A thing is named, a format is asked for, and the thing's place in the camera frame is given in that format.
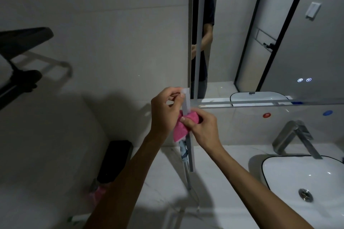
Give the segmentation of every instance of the marble countertop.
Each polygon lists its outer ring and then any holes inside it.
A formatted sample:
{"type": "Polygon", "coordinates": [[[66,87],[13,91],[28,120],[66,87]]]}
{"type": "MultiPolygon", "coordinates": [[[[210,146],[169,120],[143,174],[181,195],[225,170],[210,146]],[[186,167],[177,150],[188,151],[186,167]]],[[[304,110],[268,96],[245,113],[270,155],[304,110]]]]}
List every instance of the marble countertop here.
{"type": "MultiPolygon", "coordinates": [[[[341,160],[344,153],[335,144],[315,144],[321,155],[341,160]]],[[[259,179],[260,164],[274,154],[271,145],[229,145],[228,153],[259,179]]],[[[291,144],[287,153],[304,153],[302,144],[291,144]]],[[[158,229],[253,229],[258,226],[225,176],[201,147],[194,148],[196,172],[192,186],[200,199],[200,210],[185,187],[179,148],[161,148],[148,172],[128,228],[158,229]]]]}

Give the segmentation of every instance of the faucet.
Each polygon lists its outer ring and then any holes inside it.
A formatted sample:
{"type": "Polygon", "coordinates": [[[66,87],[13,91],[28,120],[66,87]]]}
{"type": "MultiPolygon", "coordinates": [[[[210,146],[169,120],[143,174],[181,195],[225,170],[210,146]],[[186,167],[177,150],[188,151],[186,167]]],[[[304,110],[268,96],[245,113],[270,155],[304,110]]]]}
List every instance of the faucet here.
{"type": "Polygon", "coordinates": [[[312,135],[309,133],[304,122],[301,120],[291,120],[286,123],[277,138],[273,141],[273,151],[281,155],[295,136],[299,137],[313,158],[322,159],[321,155],[316,151],[310,142],[313,140],[312,135]]]}

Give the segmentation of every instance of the mirror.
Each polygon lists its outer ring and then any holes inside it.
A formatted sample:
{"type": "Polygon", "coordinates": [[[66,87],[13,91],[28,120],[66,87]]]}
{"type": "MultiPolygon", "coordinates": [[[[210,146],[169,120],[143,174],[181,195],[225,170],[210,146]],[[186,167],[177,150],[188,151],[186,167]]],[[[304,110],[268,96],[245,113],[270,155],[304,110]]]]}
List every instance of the mirror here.
{"type": "MultiPolygon", "coordinates": [[[[204,15],[210,6],[205,0],[204,15]]],[[[199,89],[198,99],[341,101],[342,6],[342,0],[214,0],[211,41],[203,25],[205,92],[199,89]]]]}

